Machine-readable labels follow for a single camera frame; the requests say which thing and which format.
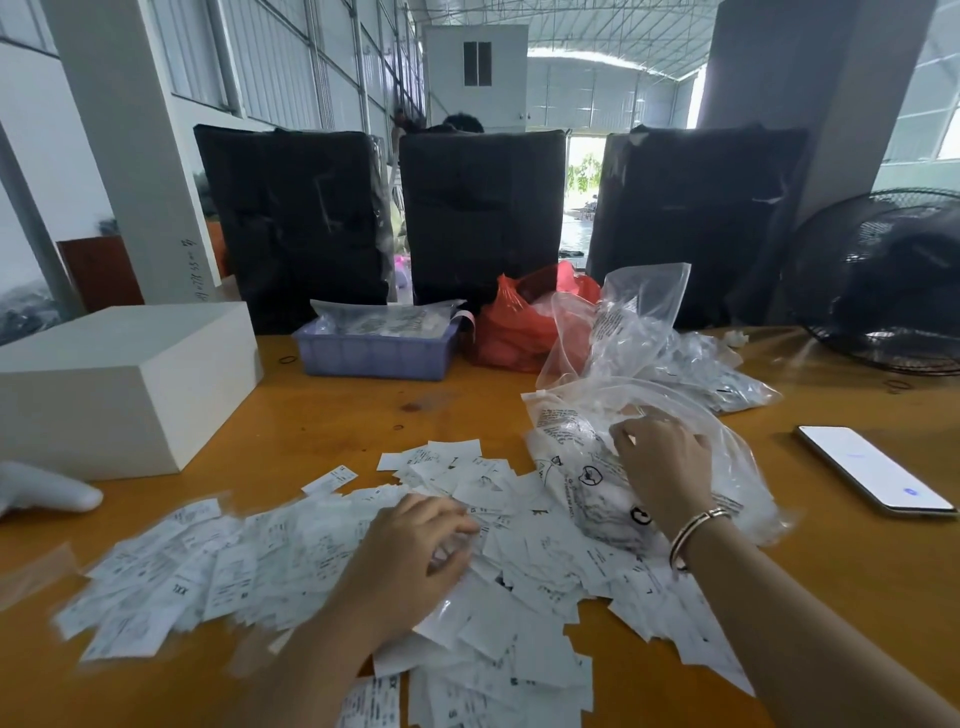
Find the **plastic crate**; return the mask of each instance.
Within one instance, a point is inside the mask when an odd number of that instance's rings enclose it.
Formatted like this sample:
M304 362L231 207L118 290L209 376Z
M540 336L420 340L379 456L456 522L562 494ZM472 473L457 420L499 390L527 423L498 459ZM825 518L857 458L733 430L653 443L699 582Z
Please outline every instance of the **plastic crate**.
M311 376L378 376L440 381L457 345L454 321L437 339L314 333L311 321L293 333L303 370Z

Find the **tree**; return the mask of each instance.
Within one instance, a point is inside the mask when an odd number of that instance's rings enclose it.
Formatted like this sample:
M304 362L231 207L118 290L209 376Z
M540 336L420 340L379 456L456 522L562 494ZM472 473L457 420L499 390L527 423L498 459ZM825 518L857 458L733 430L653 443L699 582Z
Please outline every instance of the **tree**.
M587 192L600 186L600 160L587 153L580 164L570 165L567 169L567 188L570 191Z

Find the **bracelet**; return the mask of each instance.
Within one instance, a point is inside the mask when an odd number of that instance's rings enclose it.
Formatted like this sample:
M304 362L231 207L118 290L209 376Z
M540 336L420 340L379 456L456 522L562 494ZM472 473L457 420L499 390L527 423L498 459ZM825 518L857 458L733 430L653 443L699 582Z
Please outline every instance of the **bracelet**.
M670 545L670 567L674 571L686 571L686 564L681 561L680 558L680 549L684 547L687 540L690 536L693 535L693 532L697 530L704 523L710 519L720 518L725 516L727 518L733 518L731 512L726 508L710 508L708 511L704 511L699 516L694 516L692 519L686 522L683 528L677 533L676 538L673 540L673 544Z

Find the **hand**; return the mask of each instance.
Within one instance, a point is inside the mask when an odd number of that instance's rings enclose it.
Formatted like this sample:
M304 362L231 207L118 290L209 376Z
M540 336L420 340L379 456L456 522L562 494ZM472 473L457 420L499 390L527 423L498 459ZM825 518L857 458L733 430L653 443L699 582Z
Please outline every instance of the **hand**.
M419 624L467 570L468 548L431 570L437 547L454 533L479 530L449 498L404 496L377 514L324 610L362 620L372 630L370 649L377 649Z
M659 410L610 428L643 508L670 541L694 516L714 507L709 442Z

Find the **metal roof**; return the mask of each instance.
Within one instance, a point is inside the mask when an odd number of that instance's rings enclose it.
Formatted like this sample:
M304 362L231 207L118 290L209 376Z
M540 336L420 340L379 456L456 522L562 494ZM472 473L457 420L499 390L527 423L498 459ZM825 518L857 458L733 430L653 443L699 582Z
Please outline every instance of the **metal roof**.
M718 2L421 0L410 7L434 25L526 24L531 48L602 53L680 79L707 60Z

